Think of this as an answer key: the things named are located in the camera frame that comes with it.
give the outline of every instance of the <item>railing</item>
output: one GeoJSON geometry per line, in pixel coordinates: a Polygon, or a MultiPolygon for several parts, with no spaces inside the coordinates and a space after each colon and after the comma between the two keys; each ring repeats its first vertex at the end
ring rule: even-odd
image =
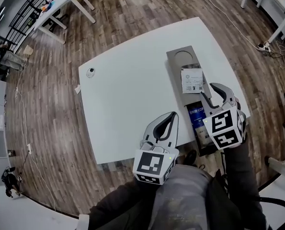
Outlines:
{"type": "Polygon", "coordinates": [[[41,12],[40,8],[45,3],[45,0],[27,0],[20,8],[9,25],[11,29],[6,38],[0,37],[3,39],[3,43],[7,41],[10,44],[10,50],[14,50],[20,40],[26,36],[26,32],[38,19],[41,12]]]}

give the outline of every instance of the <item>wooden floor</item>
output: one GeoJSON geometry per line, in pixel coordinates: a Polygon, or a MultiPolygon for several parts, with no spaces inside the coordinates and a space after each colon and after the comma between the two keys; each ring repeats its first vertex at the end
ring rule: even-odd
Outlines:
{"type": "MultiPolygon", "coordinates": [[[[264,165],[265,155],[285,158],[285,67],[282,58],[266,57],[245,41],[228,19],[208,0],[90,0],[95,7],[92,24],[73,4],[67,30],[56,28],[65,38],[61,45],[40,31],[23,43],[34,49],[22,73],[19,91],[27,117],[27,140],[33,158],[52,191],[56,209],[73,215],[87,213],[118,185],[131,180],[132,160],[97,165],[92,153],[80,94],[80,65],[137,35],[180,20],[199,16],[228,58],[250,108],[250,156],[258,184],[272,175],[264,165]]],[[[245,10],[241,0],[212,0],[222,8],[254,43],[266,41],[275,27],[250,0],[245,10]]],[[[14,96],[19,73],[11,71],[7,85],[6,139],[17,157],[18,167],[27,153],[23,104],[14,96]]],[[[211,174],[221,166],[220,153],[199,159],[211,174]]],[[[23,169],[24,191],[31,198],[53,207],[50,192],[39,171],[27,157],[23,169]]]]}

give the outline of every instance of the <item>person's leg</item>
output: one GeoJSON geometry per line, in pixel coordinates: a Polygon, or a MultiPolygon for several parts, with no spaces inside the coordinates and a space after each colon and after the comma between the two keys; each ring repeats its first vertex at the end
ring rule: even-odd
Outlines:
{"type": "Polygon", "coordinates": [[[9,60],[9,61],[17,63],[21,66],[24,66],[26,63],[26,60],[24,60],[22,57],[14,54],[13,52],[10,52],[10,51],[6,51],[6,53],[2,59],[9,60]]]}
{"type": "Polygon", "coordinates": [[[11,67],[11,68],[16,69],[16,70],[22,70],[22,68],[23,68],[20,64],[12,62],[12,61],[4,59],[4,58],[0,61],[0,63],[2,65],[5,65],[7,67],[11,67]]]}

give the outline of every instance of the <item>paper label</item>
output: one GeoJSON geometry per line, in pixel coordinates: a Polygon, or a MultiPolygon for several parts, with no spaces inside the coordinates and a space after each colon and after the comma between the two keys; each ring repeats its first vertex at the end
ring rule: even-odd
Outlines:
{"type": "Polygon", "coordinates": [[[200,93],[203,92],[203,70],[201,68],[182,69],[182,92],[200,93]]]}

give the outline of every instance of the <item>chair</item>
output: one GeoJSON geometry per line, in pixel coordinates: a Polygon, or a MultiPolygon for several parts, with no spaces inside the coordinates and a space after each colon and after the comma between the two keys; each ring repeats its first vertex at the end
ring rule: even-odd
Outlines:
{"type": "MultiPolygon", "coordinates": [[[[68,17],[67,14],[64,14],[63,16],[61,16],[60,18],[57,18],[57,16],[60,14],[60,9],[57,10],[55,13],[53,13],[53,16],[58,19],[59,21],[61,21],[63,18],[65,17],[68,17]]],[[[43,24],[43,27],[46,26],[46,25],[51,25],[51,27],[49,28],[49,31],[50,32],[53,32],[54,28],[56,27],[56,23],[50,19],[48,19],[44,24],[43,24]]]]}

